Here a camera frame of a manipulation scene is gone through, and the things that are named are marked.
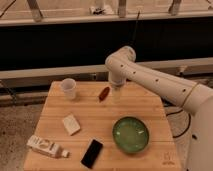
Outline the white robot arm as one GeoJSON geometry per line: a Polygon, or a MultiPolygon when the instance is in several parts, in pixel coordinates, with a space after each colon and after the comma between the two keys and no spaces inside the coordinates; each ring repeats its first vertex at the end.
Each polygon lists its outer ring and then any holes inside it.
{"type": "Polygon", "coordinates": [[[135,63],[136,52],[123,46],[105,60],[112,87],[129,79],[194,117],[186,171],[213,171],[213,89],[195,81],[160,72],[135,63]]]}

